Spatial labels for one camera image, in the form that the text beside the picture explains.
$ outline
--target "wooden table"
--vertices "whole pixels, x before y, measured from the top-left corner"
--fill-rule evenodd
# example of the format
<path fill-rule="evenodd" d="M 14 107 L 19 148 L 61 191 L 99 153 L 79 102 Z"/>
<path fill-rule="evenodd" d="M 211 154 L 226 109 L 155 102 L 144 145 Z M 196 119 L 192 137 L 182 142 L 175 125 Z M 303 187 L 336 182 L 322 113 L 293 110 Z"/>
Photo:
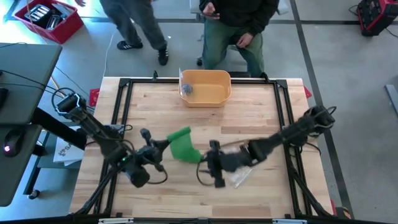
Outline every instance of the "wooden table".
<path fill-rule="evenodd" d="M 104 124 L 111 122 L 118 83 L 119 78 L 103 79 L 95 117 Z M 301 79 L 288 79 L 287 83 L 297 120 L 308 109 L 303 83 Z M 149 129 L 154 139 L 165 139 L 168 134 L 190 126 L 192 141 L 202 154 L 208 150 L 210 139 L 218 139 L 223 144 L 266 137 L 279 130 L 274 89 L 270 85 L 233 85 L 232 96 L 223 108 L 186 108 L 177 90 L 176 84 L 134 84 L 127 119 L 127 124 L 133 125 L 134 129 L 128 131 L 125 138 L 132 141 L 136 149 L 145 144 L 139 134 L 141 128 Z M 125 92 L 118 123 L 121 122 Z M 305 145 L 302 160 L 309 189 L 325 210 L 332 213 L 319 152 Z M 71 212 L 81 208 L 98 185 L 102 161 L 98 146 L 92 144 L 86 148 Z M 200 185 L 195 174 L 196 165 L 174 160 L 169 149 L 164 152 L 162 164 L 169 173 L 169 179 L 164 184 L 147 184 L 137 189 L 124 174 L 119 175 L 112 213 L 123 212 L 124 217 L 158 218 L 283 218 L 286 213 L 293 214 L 282 147 L 276 148 L 268 160 L 256 166 L 237 189 Z M 156 172 L 152 166 L 146 166 L 146 169 L 151 181 L 162 180 L 163 174 Z M 201 176 L 203 181 L 211 180 Z M 300 208 L 305 211 L 298 186 L 297 195 Z M 107 196 L 104 194 L 102 208 Z"/>

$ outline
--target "black sneaker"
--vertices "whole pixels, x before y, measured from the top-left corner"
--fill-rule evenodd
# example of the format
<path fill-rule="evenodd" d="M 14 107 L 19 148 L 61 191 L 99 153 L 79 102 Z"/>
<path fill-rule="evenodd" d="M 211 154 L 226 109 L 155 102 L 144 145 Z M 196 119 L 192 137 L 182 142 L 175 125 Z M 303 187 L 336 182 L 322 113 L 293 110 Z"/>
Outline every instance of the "black sneaker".
<path fill-rule="evenodd" d="M 169 52 L 167 51 L 167 49 L 159 50 L 159 56 L 157 59 L 159 60 L 159 63 L 161 65 L 166 65 L 169 61 Z"/>
<path fill-rule="evenodd" d="M 141 49 L 142 47 L 143 47 L 142 43 L 139 43 L 138 45 L 129 45 L 124 40 L 122 40 L 118 43 L 119 50 Z"/>

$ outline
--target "person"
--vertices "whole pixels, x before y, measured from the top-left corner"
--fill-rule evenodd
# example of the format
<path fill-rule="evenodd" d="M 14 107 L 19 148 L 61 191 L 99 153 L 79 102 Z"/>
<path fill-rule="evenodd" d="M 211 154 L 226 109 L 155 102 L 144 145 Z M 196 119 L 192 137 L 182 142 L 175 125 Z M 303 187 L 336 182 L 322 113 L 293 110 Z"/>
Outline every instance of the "person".
<path fill-rule="evenodd" d="M 119 50 L 141 49 L 141 38 L 137 34 L 131 19 L 139 24 L 150 45 L 158 50 L 159 63 L 166 65 L 169 61 L 167 42 L 155 20 L 152 0 L 99 0 L 105 14 L 116 24 L 124 40 L 117 44 Z M 75 0 L 85 6 L 85 0 Z"/>
<path fill-rule="evenodd" d="M 205 19 L 202 60 L 205 69 L 225 58 L 228 45 L 236 45 L 252 77 L 264 72 L 261 32 L 278 8 L 279 0 L 200 0 Z"/>

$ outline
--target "gray floor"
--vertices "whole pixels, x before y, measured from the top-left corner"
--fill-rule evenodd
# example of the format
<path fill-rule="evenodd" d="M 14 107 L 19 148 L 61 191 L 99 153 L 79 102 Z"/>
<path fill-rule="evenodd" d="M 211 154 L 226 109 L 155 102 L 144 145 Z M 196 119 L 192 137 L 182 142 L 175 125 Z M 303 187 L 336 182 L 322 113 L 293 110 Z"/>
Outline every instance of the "gray floor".
<path fill-rule="evenodd" d="M 73 4 L 73 0 L 64 1 Z M 301 20 L 306 22 L 357 20 L 348 12 L 349 7 L 358 3 L 355 0 L 295 1 Z M 80 15 L 105 20 L 98 0 L 87 2 L 86 8 L 79 8 Z M 0 16 L 8 11 L 11 4 L 12 0 L 0 2 Z M 24 4 L 22 0 L 17 9 Z M 158 65 L 157 52 L 150 48 L 145 38 L 143 49 L 118 51 L 115 46 L 121 36 L 116 33 L 108 55 L 106 76 L 149 77 L 157 70 L 161 77 L 174 77 L 178 75 L 178 68 L 198 68 L 195 62 L 201 54 L 203 42 L 198 39 L 203 25 L 175 20 L 195 18 L 189 13 L 188 0 L 158 0 L 153 4 L 157 18 L 172 19 L 171 23 L 160 23 L 170 46 L 169 64 L 164 67 Z M 306 87 L 312 91 L 292 11 L 272 19 L 272 24 L 263 33 L 267 73 L 275 78 L 303 78 Z M 279 24 L 280 20 L 290 21 L 291 24 Z M 91 19 L 84 19 L 84 22 L 85 27 L 63 44 L 57 67 L 88 92 L 100 86 L 106 48 L 116 28 L 108 22 L 93 22 Z M 0 30 L 0 42 L 45 43 L 18 21 L 2 23 Z M 398 26 L 390 26 L 389 30 L 398 34 Z M 357 25 L 309 24 L 303 25 L 303 33 L 322 100 L 327 106 L 338 107 L 332 134 L 355 218 L 397 222 L 398 174 L 395 171 L 398 117 L 384 85 L 398 80 L 395 67 L 398 39 L 386 31 L 378 37 L 362 37 Z M 239 54 L 229 51 L 227 59 L 220 68 L 245 71 L 246 64 Z M 53 76 L 61 86 L 82 93 L 59 70 L 55 70 Z M 310 105 L 315 104 L 313 98 L 308 101 Z M 44 95 L 39 106 L 58 117 L 49 105 L 49 94 Z M 319 144 L 331 198 L 341 205 L 323 138 L 320 138 Z M 44 170 L 35 187 L 43 192 L 42 197 L 31 201 L 22 196 L 34 159 L 28 165 L 12 204 L 0 208 L 0 220 L 68 213 L 77 172 Z"/>

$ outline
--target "pants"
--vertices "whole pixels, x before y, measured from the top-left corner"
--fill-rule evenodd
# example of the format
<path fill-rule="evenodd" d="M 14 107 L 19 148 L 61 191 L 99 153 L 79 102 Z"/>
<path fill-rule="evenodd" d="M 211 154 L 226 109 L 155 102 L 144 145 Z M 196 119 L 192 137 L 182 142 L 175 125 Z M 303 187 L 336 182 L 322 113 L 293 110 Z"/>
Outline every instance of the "pants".
<path fill-rule="evenodd" d="M 155 20 L 150 0 L 100 0 L 100 3 L 127 44 L 141 43 L 131 18 L 141 26 L 153 49 L 160 50 L 167 47 L 167 42 Z"/>
<path fill-rule="evenodd" d="M 236 44 L 240 37 L 247 32 L 246 28 L 230 27 L 220 21 L 205 21 L 205 44 L 203 45 L 202 60 L 205 69 L 215 69 L 224 60 L 226 49 L 230 44 Z M 262 56 L 262 35 L 253 37 L 245 48 L 238 48 L 239 53 L 248 64 L 248 72 L 252 77 L 259 77 L 264 72 Z"/>

